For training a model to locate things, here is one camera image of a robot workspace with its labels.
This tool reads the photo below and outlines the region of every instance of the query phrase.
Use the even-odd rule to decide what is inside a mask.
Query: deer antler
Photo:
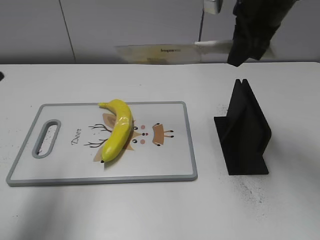
[[[95,124],[94,126],[89,126],[89,128],[91,129],[102,129],[100,131],[108,131],[109,133],[111,133],[112,131],[110,129],[108,129],[105,125],[103,124]]]
[[[101,142],[99,142],[99,143],[94,143],[94,142],[89,142],[89,141],[88,141],[88,144],[84,144],[84,146],[89,146],[90,148],[98,148],[98,147],[100,147],[102,144],[104,144],[105,141],[107,141],[107,140],[108,140],[108,138],[107,138],[107,139],[99,139],[99,141],[101,141]]]

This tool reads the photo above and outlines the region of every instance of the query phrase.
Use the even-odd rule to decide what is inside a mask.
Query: deer ear
[[[99,148],[98,152],[96,153],[96,155],[95,155],[95,157],[93,159],[94,162],[101,162],[101,160],[102,160],[102,148],[103,147],[104,146]]]
[[[104,113],[102,114],[103,121],[105,125],[107,125],[109,128],[114,128],[116,124],[117,117],[113,114]]]
[[[128,144],[125,144],[125,145],[123,146],[123,149],[134,151],[134,149],[133,149],[132,146],[130,145],[130,142],[129,142]]]

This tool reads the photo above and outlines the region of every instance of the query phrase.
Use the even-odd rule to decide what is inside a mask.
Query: gray wall
[[[220,14],[205,14],[202,41],[232,38],[235,2],[224,0]],[[59,0],[1,0],[0,64],[122,63],[114,46],[193,43],[198,40],[202,4],[202,0],[61,0],[61,5]],[[298,1],[272,39],[276,59],[265,61],[320,61],[319,10],[319,0]],[[225,62],[227,55],[204,59]]]
[[[0,0],[0,64],[32,63],[74,63],[59,1]]]

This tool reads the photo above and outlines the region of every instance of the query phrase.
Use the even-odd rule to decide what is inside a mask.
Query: deer text
[[[71,145],[75,145],[79,142],[80,134],[81,134],[81,129],[78,128],[75,133],[75,138],[72,139],[72,141],[71,141]]]

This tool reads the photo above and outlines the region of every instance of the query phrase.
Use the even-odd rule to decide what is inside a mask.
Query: deer illustration
[[[116,124],[116,119],[117,117],[113,114],[109,114],[109,113],[104,113],[102,114],[102,118],[103,118],[103,122],[104,124],[95,124],[93,126],[89,126],[89,128],[93,129],[101,129],[100,131],[107,131],[109,133],[112,133],[112,129],[115,127]],[[144,130],[146,128],[145,125],[141,125],[140,129]],[[138,126],[134,125],[133,127],[133,131],[131,132],[128,141],[126,142],[126,144],[124,145],[123,149],[125,150],[130,150],[130,151],[134,151],[134,148],[132,147],[131,143],[136,144],[138,143],[137,138],[140,136],[148,136],[149,133],[148,132],[137,132],[137,130],[139,129]],[[160,147],[161,145],[164,145],[165,142],[165,138],[173,138],[173,135],[166,135],[166,133],[173,133],[173,130],[164,130],[164,126],[160,123],[156,123],[155,125],[152,126],[152,130],[153,130],[153,139],[152,139],[152,143],[155,144],[156,146]],[[85,146],[89,146],[90,148],[99,148],[98,152],[96,153],[93,161],[94,162],[100,162],[101,161],[101,154],[102,154],[102,148],[103,148],[103,144],[108,140],[108,138],[106,139],[99,139],[100,142],[94,143],[94,142],[88,142],[87,144],[85,144]],[[141,139],[140,140],[140,144],[144,145],[146,143],[145,139]]]

